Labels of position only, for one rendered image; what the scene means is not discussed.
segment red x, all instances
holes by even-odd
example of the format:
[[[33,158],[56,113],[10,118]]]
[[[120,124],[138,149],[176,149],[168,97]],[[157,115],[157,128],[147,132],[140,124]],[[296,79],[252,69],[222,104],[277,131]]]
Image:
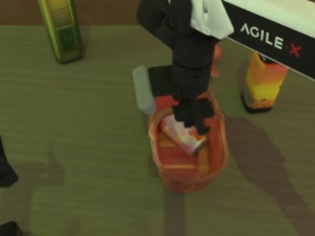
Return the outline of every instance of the red x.
[[[295,54],[297,58],[300,57],[299,51],[302,49],[301,47],[296,47],[293,43],[291,43],[292,50],[289,52],[290,54]]]

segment green bottle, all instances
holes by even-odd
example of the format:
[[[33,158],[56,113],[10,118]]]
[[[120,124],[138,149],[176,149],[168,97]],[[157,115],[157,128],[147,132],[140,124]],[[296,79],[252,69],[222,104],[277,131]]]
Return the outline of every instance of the green bottle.
[[[74,0],[38,0],[54,56],[61,63],[79,60],[84,47]]]

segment agile x logo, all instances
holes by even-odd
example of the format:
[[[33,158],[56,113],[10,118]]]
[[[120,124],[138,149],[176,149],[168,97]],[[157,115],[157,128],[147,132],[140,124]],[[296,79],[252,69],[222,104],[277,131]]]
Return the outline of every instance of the agile x logo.
[[[272,36],[270,32],[259,29],[256,26],[249,26],[247,23],[243,24],[240,31],[276,49],[288,49],[288,53],[290,55],[294,55],[296,58],[300,57],[302,47],[296,46],[294,43],[285,44],[285,41],[282,37],[276,35]]]

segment wooden table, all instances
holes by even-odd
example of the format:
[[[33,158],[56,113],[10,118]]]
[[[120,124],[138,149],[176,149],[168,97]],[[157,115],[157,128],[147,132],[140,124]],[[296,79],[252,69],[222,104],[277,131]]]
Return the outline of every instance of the wooden table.
[[[211,90],[231,158],[204,191],[165,190],[131,70],[170,52],[139,27],[85,27],[86,57],[55,62],[43,27],[0,27],[0,134],[20,181],[0,223],[32,236],[310,236],[315,232],[315,84],[293,72],[267,114],[239,99],[251,52],[221,43]]]

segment gray block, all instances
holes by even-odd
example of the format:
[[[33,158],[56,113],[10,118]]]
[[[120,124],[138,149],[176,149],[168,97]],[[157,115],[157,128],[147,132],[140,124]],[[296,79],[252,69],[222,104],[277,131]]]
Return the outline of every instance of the gray block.
[[[156,109],[156,101],[152,94],[149,72],[141,65],[132,71],[133,85],[138,108],[146,115],[152,115]]]

